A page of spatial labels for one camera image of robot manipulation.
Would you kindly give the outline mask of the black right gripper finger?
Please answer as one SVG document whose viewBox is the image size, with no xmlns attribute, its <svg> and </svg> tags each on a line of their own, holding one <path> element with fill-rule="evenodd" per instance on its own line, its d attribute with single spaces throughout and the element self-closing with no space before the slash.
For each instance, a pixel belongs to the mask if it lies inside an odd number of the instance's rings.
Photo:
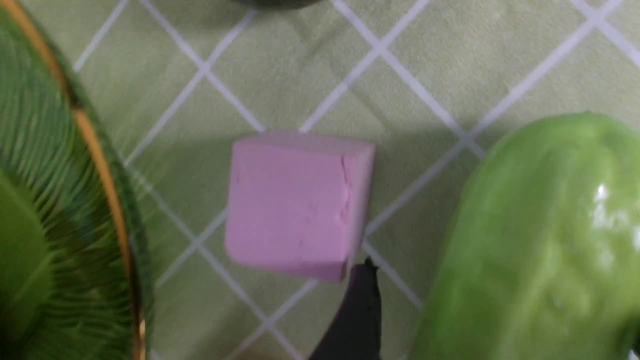
<svg viewBox="0 0 640 360">
<path fill-rule="evenodd" d="M 382 296 L 370 256 L 355 264 L 338 311 L 310 354 L 311 360 L 379 360 Z"/>
</svg>

